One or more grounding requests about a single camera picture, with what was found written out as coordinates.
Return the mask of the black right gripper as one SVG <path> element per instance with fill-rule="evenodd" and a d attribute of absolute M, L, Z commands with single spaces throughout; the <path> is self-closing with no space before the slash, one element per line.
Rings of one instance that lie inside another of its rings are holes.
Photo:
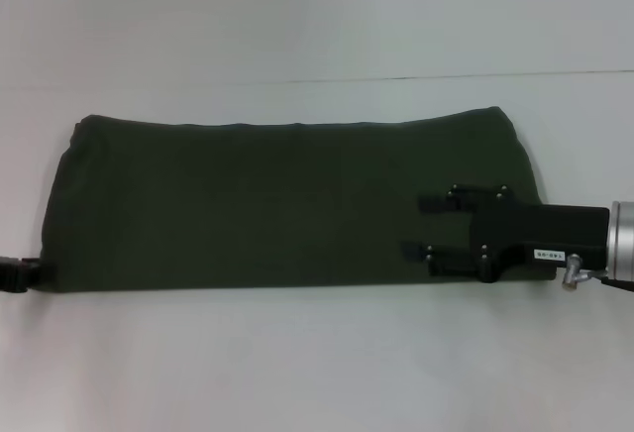
<path fill-rule="evenodd" d="M 400 243 L 402 256 L 423 263 L 431 276 L 478 277 L 486 283 L 519 266 L 563 268 L 570 256 L 579 259 L 583 270 L 606 269 L 608 209 L 531 205 L 509 198 L 507 185 L 453 184 L 441 194 L 419 195 L 421 213 L 474 213 L 471 251 L 405 241 Z"/>

